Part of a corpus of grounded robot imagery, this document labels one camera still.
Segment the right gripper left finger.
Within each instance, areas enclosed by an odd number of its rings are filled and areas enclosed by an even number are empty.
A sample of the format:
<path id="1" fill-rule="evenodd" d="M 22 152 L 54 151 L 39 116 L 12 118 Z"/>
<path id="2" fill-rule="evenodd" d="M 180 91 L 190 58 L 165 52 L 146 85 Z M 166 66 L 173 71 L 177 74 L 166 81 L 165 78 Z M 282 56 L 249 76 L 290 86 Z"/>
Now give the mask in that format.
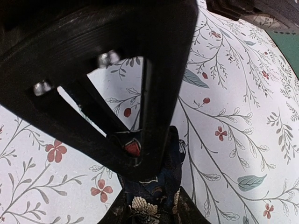
<path id="1" fill-rule="evenodd" d="M 128 219 L 128 205 L 126 194 L 121 190 L 99 224 L 126 224 Z"/>

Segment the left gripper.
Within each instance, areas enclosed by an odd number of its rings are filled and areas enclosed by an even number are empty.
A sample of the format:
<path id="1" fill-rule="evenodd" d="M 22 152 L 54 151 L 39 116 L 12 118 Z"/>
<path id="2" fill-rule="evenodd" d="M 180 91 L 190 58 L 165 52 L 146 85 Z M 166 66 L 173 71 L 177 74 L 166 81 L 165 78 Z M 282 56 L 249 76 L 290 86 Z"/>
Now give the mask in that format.
<path id="1" fill-rule="evenodd" d="M 298 29 L 297 0 L 208 0 L 208 11 L 261 29 Z"/>

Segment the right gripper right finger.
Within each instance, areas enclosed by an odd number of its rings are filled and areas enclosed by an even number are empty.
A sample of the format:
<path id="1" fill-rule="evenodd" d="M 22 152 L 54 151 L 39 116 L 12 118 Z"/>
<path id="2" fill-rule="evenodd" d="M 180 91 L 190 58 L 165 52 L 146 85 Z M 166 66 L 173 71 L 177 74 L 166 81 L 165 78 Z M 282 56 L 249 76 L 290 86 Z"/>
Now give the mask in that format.
<path id="1" fill-rule="evenodd" d="M 210 222 L 201 214 L 183 187 L 180 187 L 179 189 L 177 201 L 175 207 L 176 213 L 174 214 L 175 224 L 210 224 Z"/>

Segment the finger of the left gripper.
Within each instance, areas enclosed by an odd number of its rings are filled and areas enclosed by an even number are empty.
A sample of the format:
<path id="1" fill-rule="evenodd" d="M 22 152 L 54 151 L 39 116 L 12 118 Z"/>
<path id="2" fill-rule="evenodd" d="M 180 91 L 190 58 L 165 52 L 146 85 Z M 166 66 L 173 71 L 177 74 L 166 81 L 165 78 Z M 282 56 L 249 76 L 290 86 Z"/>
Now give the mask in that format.
<path id="1" fill-rule="evenodd" d="M 0 103 L 48 135 L 133 181 L 156 176 L 198 17 L 194 0 L 3 0 Z M 126 126 L 88 74 L 144 58 L 141 154 L 127 155 L 60 96 L 63 87 L 107 134 Z"/>

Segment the dark floral necktie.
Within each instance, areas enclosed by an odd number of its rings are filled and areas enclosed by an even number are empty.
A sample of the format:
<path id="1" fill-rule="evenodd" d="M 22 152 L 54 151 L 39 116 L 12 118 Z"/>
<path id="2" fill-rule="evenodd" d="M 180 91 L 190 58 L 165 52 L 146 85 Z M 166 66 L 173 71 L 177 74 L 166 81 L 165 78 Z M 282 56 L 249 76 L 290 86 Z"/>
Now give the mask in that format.
<path id="1" fill-rule="evenodd" d="M 185 151 L 178 130 L 171 126 L 159 173 L 143 182 L 118 175 L 128 205 L 127 224 L 174 224 Z"/>

